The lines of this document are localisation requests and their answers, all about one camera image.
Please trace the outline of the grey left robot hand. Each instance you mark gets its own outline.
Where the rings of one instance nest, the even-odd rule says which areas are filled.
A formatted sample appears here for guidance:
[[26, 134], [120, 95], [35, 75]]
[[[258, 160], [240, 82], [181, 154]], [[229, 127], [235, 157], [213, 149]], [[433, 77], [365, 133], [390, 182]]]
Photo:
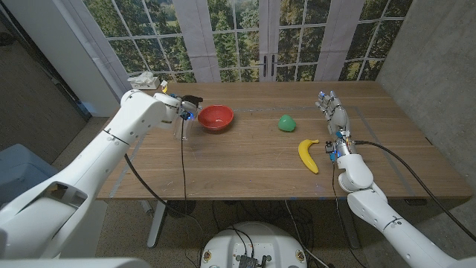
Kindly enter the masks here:
[[196, 99], [196, 96], [179, 96], [176, 94], [171, 94], [170, 96], [180, 102], [177, 110], [179, 117], [181, 117], [184, 121], [193, 120], [195, 118], [197, 109], [199, 107], [199, 100]]

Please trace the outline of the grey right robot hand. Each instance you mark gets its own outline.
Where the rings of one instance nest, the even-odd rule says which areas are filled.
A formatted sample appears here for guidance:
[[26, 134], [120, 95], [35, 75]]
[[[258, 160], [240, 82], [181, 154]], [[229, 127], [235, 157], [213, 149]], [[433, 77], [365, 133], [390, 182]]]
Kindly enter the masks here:
[[333, 154], [333, 160], [356, 153], [351, 139], [349, 115], [336, 93], [334, 91], [329, 94], [319, 92], [315, 105], [327, 120], [327, 129], [332, 136], [332, 141], [326, 144], [326, 152]]

